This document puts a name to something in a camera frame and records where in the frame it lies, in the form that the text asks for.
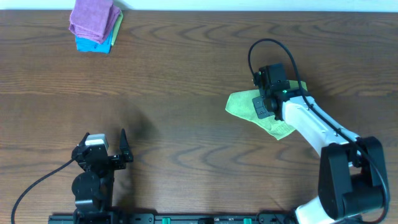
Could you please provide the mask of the green microfiber cloth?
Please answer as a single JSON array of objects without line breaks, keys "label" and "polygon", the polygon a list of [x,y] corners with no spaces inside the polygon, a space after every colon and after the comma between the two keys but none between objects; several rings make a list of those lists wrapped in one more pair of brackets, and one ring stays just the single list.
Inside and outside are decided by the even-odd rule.
[{"label": "green microfiber cloth", "polygon": [[227,100],[225,110],[233,116],[258,125],[268,134],[275,137],[276,140],[280,140],[295,131],[295,128],[284,121],[275,120],[274,116],[259,119],[252,102],[252,99],[258,96],[260,96],[259,90],[232,93]]}]

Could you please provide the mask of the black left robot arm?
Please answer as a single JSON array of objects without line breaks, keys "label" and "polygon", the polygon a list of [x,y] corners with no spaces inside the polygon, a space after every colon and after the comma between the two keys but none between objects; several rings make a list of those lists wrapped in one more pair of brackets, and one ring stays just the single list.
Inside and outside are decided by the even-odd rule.
[{"label": "black left robot arm", "polygon": [[76,210],[73,223],[126,223],[128,218],[112,206],[114,172],[134,160],[126,132],[121,130],[120,154],[108,155],[104,134],[86,133],[72,151],[72,159],[83,169],[72,183]]}]

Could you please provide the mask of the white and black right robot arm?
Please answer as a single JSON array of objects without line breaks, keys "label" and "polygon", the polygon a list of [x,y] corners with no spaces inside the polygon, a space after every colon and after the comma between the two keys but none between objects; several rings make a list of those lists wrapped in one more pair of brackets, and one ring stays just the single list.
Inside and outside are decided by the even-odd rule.
[{"label": "white and black right robot arm", "polygon": [[355,223],[362,213],[387,207],[386,164],[375,137],[342,127],[288,81],[280,63],[260,68],[253,82],[260,92],[253,99],[258,118],[292,126],[320,156],[318,195],[295,209],[296,223]]}]

